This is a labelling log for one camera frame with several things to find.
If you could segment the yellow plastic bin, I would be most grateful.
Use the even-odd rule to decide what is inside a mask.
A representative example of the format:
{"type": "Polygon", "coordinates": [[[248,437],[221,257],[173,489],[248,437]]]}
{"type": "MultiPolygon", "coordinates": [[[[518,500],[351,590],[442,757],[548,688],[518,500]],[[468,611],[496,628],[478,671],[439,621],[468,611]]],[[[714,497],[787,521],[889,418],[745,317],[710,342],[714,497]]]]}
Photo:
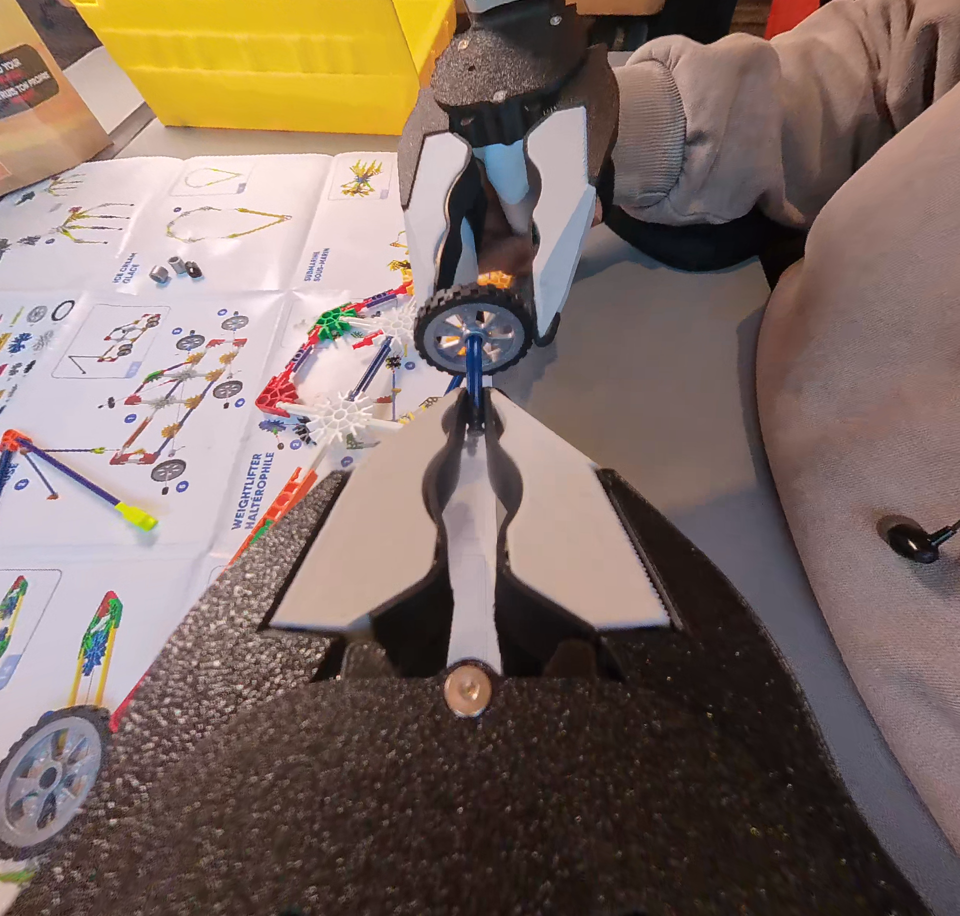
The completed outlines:
{"type": "Polygon", "coordinates": [[[70,0],[166,126],[398,136],[454,0],[70,0]]]}

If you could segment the colourful construction toy model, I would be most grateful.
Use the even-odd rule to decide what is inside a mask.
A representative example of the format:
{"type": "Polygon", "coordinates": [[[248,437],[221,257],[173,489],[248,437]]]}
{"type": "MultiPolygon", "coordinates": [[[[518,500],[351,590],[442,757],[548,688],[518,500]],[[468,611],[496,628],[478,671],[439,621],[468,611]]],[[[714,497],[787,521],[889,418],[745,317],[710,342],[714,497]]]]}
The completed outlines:
{"type": "Polygon", "coordinates": [[[412,277],[353,300],[296,296],[284,363],[255,401],[249,459],[222,534],[234,563],[321,478],[350,471],[461,384],[414,345],[412,277]]]}

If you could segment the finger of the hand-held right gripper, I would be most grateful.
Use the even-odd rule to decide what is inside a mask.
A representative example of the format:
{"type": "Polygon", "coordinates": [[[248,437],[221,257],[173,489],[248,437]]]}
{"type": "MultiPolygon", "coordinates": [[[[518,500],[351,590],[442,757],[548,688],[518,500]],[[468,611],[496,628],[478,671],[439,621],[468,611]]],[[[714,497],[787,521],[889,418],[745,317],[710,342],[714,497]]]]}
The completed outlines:
{"type": "Polygon", "coordinates": [[[481,171],[472,148],[453,133],[428,135],[404,208],[414,299],[475,283],[481,236],[481,171]]]}
{"type": "Polygon", "coordinates": [[[540,191],[533,210],[538,247],[532,267],[536,339],[545,341],[563,309],[586,235],[593,225],[595,187],[589,179],[587,111],[559,108],[525,139],[540,191]]]}

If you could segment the blue rod V-shaped assembly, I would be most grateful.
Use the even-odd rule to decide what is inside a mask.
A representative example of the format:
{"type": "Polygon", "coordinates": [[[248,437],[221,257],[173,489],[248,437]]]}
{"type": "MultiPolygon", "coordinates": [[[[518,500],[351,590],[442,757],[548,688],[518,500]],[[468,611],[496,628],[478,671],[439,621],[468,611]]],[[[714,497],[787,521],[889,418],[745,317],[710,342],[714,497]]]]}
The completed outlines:
{"type": "Polygon", "coordinates": [[[13,476],[15,462],[19,459],[32,469],[42,487],[46,489],[49,501],[55,501],[59,498],[59,493],[50,482],[46,472],[47,470],[53,470],[78,485],[78,487],[88,491],[116,512],[129,525],[145,533],[152,532],[159,525],[159,520],[156,517],[98,485],[75,468],[58,459],[51,450],[39,447],[31,438],[18,430],[7,429],[3,432],[1,451],[2,486],[7,485],[7,482],[13,476]]]}

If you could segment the cardboard toy box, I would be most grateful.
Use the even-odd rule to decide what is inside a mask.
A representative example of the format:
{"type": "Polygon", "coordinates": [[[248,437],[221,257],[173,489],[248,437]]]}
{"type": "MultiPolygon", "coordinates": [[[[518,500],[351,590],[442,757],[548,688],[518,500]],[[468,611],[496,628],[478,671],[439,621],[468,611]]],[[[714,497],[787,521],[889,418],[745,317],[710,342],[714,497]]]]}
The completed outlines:
{"type": "Polygon", "coordinates": [[[16,0],[1,0],[1,194],[92,159],[111,143],[16,0]]]}

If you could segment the small black toy wheel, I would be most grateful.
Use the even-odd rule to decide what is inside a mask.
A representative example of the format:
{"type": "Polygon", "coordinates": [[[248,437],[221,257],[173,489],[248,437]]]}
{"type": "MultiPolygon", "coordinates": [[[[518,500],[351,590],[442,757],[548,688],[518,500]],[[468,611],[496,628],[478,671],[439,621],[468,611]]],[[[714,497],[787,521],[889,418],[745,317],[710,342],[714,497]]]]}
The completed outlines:
{"type": "Polygon", "coordinates": [[[493,375],[526,355],[535,328],[533,311],[519,293],[474,282],[440,290],[426,300],[414,321],[414,346],[435,369],[463,375],[469,338],[477,335],[482,372],[493,375]]]}
{"type": "Polygon", "coordinates": [[[1,765],[1,850],[14,860],[39,855],[72,825],[110,747],[110,713],[68,706],[45,713],[1,765]]]}

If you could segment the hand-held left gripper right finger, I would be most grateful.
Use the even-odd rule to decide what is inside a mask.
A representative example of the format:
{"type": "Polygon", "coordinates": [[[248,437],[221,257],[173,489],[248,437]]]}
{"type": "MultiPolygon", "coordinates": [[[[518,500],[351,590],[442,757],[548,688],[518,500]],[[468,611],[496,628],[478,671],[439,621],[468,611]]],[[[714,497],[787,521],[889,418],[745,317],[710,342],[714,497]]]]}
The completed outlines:
{"type": "Polygon", "coordinates": [[[494,624],[505,674],[541,674],[566,641],[616,672],[607,634],[670,627],[663,599],[587,455],[500,392],[485,393],[487,471],[505,510],[494,624]]]}

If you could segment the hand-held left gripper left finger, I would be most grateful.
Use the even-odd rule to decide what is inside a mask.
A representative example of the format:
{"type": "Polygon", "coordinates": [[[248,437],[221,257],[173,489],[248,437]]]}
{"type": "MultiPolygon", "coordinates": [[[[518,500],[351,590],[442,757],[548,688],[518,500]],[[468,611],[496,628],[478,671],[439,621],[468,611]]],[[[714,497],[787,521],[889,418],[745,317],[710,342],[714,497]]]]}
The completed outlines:
{"type": "Polygon", "coordinates": [[[348,476],[268,625],[371,638],[400,674],[444,670],[453,593],[443,513],[459,473],[460,397],[446,395],[348,476]]]}

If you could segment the black rounded object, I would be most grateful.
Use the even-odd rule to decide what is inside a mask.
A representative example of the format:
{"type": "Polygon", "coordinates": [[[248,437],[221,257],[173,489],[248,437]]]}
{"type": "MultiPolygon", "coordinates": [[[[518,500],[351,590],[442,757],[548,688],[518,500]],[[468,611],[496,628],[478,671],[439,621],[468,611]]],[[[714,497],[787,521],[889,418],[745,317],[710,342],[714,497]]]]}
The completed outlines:
{"type": "Polygon", "coordinates": [[[789,232],[757,207],[726,223],[672,226],[644,222],[612,205],[604,221],[618,238],[651,260],[692,273],[711,273],[747,262],[783,230],[789,232]]]}

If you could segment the printed instruction sheet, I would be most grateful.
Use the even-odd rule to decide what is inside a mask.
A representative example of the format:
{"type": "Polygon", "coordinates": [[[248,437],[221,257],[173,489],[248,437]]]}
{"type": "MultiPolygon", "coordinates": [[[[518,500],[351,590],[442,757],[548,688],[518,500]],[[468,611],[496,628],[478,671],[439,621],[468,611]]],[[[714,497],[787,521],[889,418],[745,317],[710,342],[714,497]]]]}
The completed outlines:
{"type": "Polygon", "coordinates": [[[45,714],[109,712],[232,562],[256,400],[295,299],[412,278],[392,153],[89,162],[2,199],[2,434],[53,469],[2,486],[2,761],[45,714]],[[170,257],[203,278],[149,276],[170,257]]]}

